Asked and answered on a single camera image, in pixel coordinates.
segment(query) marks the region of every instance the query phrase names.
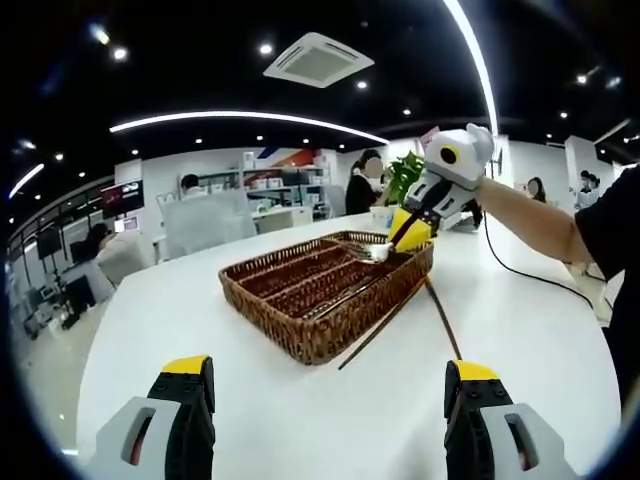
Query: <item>monitor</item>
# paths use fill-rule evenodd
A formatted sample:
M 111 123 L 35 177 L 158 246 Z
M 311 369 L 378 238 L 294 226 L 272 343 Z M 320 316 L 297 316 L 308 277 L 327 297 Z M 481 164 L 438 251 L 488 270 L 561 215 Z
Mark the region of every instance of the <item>monitor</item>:
M 142 180 L 102 190 L 102 215 L 111 218 L 144 207 Z
M 53 255 L 58 250 L 62 250 L 62 243 L 60 242 L 60 233 L 55 227 L 43 230 L 38 234 L 38 257 L 40 260 Z

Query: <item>yellow tape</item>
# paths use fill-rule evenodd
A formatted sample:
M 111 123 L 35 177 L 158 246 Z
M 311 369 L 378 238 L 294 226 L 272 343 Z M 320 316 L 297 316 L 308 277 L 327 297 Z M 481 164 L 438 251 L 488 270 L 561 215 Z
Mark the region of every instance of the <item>yellow tape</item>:
M 453 362 L 458 367 L 460 381 L 462 382 L 470 380 L 500 380 L 500 377 L 489 367 L 465 362 L 464 360 L 454 360 Z
M 209 358 L 208 355 L 179 358 L 178 360 L 167 363 L 162 369 L 162 373 L 194 373 L 200 375 L 202 364 L 207 358 Z
M 400 227 L 406 222 L 411 214 L 406 210 L 398 207 L 393 215 L 393 221 L 391 222 L 391 230 L 389 231 L 388 241 L 391 241 L 393 236 L 400 230 Z M 431 226 L 422 220 L 416 220 L 411 225 L 404 237 L 398 242 L 396 246 L 397 252 L 406 252 L 413 248 L 417 248 L 418 245 L 431 239 Z

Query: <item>sleeve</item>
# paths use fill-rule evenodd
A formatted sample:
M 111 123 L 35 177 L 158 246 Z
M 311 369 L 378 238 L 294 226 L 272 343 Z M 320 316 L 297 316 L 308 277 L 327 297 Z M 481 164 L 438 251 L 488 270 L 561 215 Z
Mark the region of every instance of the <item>sleeve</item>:
M 634 255 L 633 220 L 640 190 L 640 168 L 625 171 L 590 207 L 576 213 L 580 236 L 607 280 L 626 268 Z

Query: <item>white countertop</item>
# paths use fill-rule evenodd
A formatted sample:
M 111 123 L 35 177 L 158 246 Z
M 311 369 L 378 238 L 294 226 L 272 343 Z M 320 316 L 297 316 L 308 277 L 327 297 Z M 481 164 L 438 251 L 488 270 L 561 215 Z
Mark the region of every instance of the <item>white countertop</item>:
M 566 268 L 497 222 L 510 266 L 573 286 Z M 348 367 L 297 363 L 228 305 L 217 278 L 232 263 L 326 233 L 375 230 L 370 215 L 327 220 L 223 245 L 127 277 L 96 333 L 80 388 L 78 450 L 162 366 L 213 357 L 214 478 L 446 478 L 446 362 L 454 358 L 433 301 L 419 292 Z M 430 278 L 462 355 L 493 368 L 565 440 L 582 474 L 616 432 L 615 371 L 595 315 L 562 289 L 522 278 L 491 256 L 484 230 L 443 232 Z

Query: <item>led light strip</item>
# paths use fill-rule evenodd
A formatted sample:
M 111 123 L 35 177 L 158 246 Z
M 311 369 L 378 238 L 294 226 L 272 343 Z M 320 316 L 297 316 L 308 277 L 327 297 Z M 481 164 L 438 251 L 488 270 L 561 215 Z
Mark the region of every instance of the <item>led light strip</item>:
M 111 133 L 121 132 L 123 130 L 129 130 L 131 128 L 141 127 L 143 125 L 150 125 L 152 123 L 159 122 L 172 122 L 174 120 L 185 120 L 191 118 L 261 118 L 264 120 L 279 120 L 282 122 L 304 123 L 306 125 L 315 125 L 316 127 L 329 128 L 331 130 L 338 130 L 340 132 L 350 133 L 359 137 L 368 138 L 375 142 L 380 142 L 384 145 L 389 144 L 389 140 L 386 138 L 376 137 L 353 128 L 343 127 L 342 125 L 336 125 L 335 123 L 322 122 L 320 120 L 313 120 L 311 118 L 295 117 L 293 115 L 282 115 L 280 113 L 263 113 L 263 112 L 236 112 L 236 111 L 224 111 L 224 110 L 212 110 L 206 112 L 186 112 L 186 113 L 172 113 L 169 115 L 159 115 L 157 117 L 144 118 L 142 120 L 135 120 L 133 122 L 123 123 L 111 127 L 109 131 Z
M 44 168 L 44 163 L 41 163 L 39 165 L 36 165 L 34 168 L 32 168 L 31 170 L 29 170 L 27 172 L 27 174 L 22 177 L 20 180 L 18 180 L 18 183 L 16 183 L 15 187 L 13 187 L 11 189 L 11 191 L 9 192 L 9 200 L 11 200 L 13 198 L 13 196 L 18 193 L 18 191 L 24 187 L 24 185 L 31 180 L 33 177 L 35 177 L 40 170 L 42 170 Z
M 462 10 L 462 7 L 458 3 L 458 0 L 442 0 L 446 7 L 453 15 L 453 19 L 458 24 L 464 39 L 467 42 L 469 50 L 471 50 L 471 56 L 476 64 L 478 75 L 480 76 L 480 83 L 482 84 L 482 91 L 484 92 L 484 99 L 487 102 L 487 110 L 489 112 L 489 122 L 491 123 L 491 133 L 494 137 L 498 136 L 498 112 L 496 111 L 496 104 L 493 99 L 493 92 L 491 90 L 491 82 L 489 81 L 489 71 L 484 63 L 484 57 L 480 50 L 480 44 L 476 35 L 473 33 L 469 19 Z

